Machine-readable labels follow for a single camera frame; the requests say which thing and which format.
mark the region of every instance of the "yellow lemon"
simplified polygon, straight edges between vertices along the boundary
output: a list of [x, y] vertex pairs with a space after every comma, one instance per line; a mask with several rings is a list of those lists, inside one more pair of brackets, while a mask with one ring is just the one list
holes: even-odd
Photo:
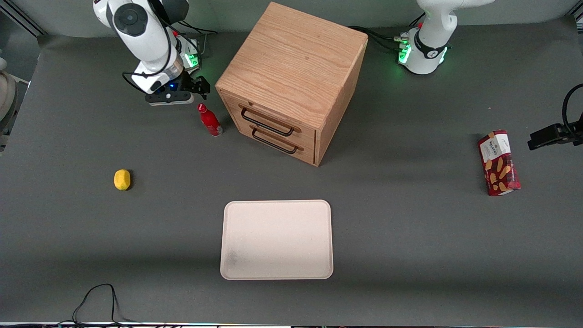
[[130, 183], [131, 179], [129, 177], [128, 170], [119, 170], [115, 173], [115, 176], [113, 177], [113, 184], [117, 189], [127, 190]]

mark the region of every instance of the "wooden cabinet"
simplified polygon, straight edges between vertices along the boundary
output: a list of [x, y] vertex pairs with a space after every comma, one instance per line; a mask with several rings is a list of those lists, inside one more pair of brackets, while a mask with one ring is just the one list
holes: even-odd
[[272, 2], [216, 89], [240, 133], [318, 166], [366, 44], [364, 33]]

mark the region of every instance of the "wall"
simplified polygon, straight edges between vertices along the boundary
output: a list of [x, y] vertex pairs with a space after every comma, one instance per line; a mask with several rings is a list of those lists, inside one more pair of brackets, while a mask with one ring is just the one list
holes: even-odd
[[[51, 34], [96, 37], [112, 31], [94, 16], [91, 0], [12, 0]], [[218, 31], [251, 30], [270, 0], [190, 0], [187, 22]], [[415, 0], [278, 0], [343, 25], [406, 25], [422, 11]], [[577, 0], [497, 0], [458, 11], [462, 25], [535, 23], [565, 15]]]

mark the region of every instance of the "black metal handle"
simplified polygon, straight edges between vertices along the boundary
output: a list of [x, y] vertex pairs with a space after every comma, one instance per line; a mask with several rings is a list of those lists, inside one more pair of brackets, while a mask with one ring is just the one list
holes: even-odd
[[249, 122], [251, 122], [251, 123], [255, 123], [255, 124], [257, 124], [258, 126], [260, 126], [260, 127], [262, 127], [262, 128], [265, 128], [265, 129], [267, 129], [267, 130], [269, 130], [269, 131], [271, 131], [271, 132], [277, 133], [277, 134], [279, 134], [279, 135], [282, 135], [282, 136], [284, 136], [284, 137], [289, 137], [289, 136], [290, 136], [290, 135], [292, 135], [292, 133], [293, 133], [293, 128], [290, 128], [290, 131], [289, 131], [289, 132], [283, 132], [283, 131], [279, 131], [279, 130], [278, 130], [278, 129], [276, 129], [276, 128], [272, 128], [272, 127], [270, 127], [269, 125], [265, 125], [265, 124], [263, 124], [263, 123], [261, 123], [261, 122], [259, 122], [259, 121], [257, 121], [257, 120], [254, 120], [254, 119], [253, 119], [253, 118], [251, 118], [251, 117], [247, 117], [247, 116], [245, 116], [245, 113], [246, 113], [246, 112], [247, 112], [247, 109], [243, 107], [243, 110], [241, 111], [241, 116], [243, 116], [243, 118], [244, 118], [245, 120], [247, 120], [247, 121], [249, 121]]
[[256, 133], [256, 132], [257, 132], [257, 129], [256, 129], [256, 128], [254, 128], [254, 129], [253, 129], [253, 132], [251, 133], [251, 135], [253, 136], [253, 138], [255, 138], [256, 140], [259, 140], [259, 141], [263, 142], [264, 144], [266, 144], [266, 145], [268, 145], [268, 146], [274, 147], [274, 148], [275, 148], [275, 149], [277, 149], [278, 151], [282, 151], [282, 152], [284, 152], [284, 153], [288, 153], [289, 155], [293, 155], [293, 154], [295, 154], [295, 153], [296, 153], [296, 151], [297, 151], [297, 149], [298, 149], [298, 147], [297, 147], [297, 146], [294, 146], [293, 150], [289, 151], [289, 150], [285, 149], [284, 147], [280, 147], [280, 146], [278, 146], [278, 145], [274, 144], [273, 142], [269, 142], [269, 141], [267, 141], [267, 140], [265, 140], [265, 139], [263, 139], [263, 138], [257, 137], [257, 136], [255, 135], [255, 133]]

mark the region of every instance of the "red snack box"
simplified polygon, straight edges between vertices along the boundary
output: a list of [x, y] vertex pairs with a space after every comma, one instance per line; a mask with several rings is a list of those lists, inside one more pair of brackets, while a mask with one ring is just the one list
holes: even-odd
[[502, 196], [520, 189], [520, 181], [510, 152], [508, 133], [495, 130], [478, 142], [488, 195]]

